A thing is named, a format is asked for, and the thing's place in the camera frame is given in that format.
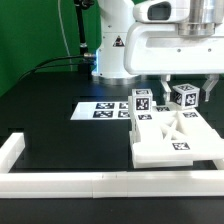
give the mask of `white cube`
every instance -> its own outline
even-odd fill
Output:
[[[191,84],[173,86],[174,102],[181,109],[190,109],[198,106],[200,89]]]
[[[132,102],[134,113],[148,113],[152,111],[152,91],[151,89],[133,89]]]

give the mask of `white border frame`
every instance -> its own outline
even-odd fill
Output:
[[[224,196],[224,170],[8,173],[24,148],[23,133],[14,133],[0,149],[0,198]]]

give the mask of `warning label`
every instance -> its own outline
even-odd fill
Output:
[[[124,43],[120,36],[117,37],[113,47],[124,47]]]

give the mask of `black tabletop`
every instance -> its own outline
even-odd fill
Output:
[[[170,85],[196,77],[174,79]],[[224,81],[199,112],[224,137]],[[127,101],[133,88],[151,88],[157,104],[163,89],[156,77],[128,86],[88,80],[86,74],[38,73],[0,98],[0,144],[25,133],[26,148],[10,172],[130,171],[130,120],[71,121],[78,102]],[[181,169],[215,169],[212,161]],[[222,223],[222,197],[119,199],[0,199],[0,223]]]

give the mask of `cable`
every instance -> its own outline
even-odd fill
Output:
[[[36,67],[41,67],[43,65],[49,64],[51,62],[54,61],[61,61],[61,60],[71,60],[71,59],[77,59],[77,58],[84,58],[83,55],[76,55],[76,56],[66,56],[66,57],[57,57],[57,58],[52,58],[52,59],[48,59],[46,61],[41,62],[40,64],[38,64]]]
[[[46,69],[46,68],[55,68],[55,67],[65,67],[65,66],[74,66],[74,65],[81,65],[81,64],[94,64],[93,62],[87,62],[87,63],[69,63],[69,64],[61,64],[61,65],[48,65],[48,66],[40,66],[40,67],[35,67],[34,69],[31,69],[27,72],[25,72],[23,75],[20,76],[18,81],[21,81],[24,79],[27,75],[29,74],[34,74],[37,70],[41,69]]]
[[[61,32],[62,32],[62,37],[63,37],[63,40],[64,40],[65,49],[67,51],[67,55],[71,56],[70,51],[69,51],[69,47],[68,47],[68,43],[67,43],[67,39],[66,39],[66,36],[65,36],[64,24],[63,24],[63,20],[62,20],[61,0],[58,0],[58,16],[59,16],[59,21],[60,21]]]

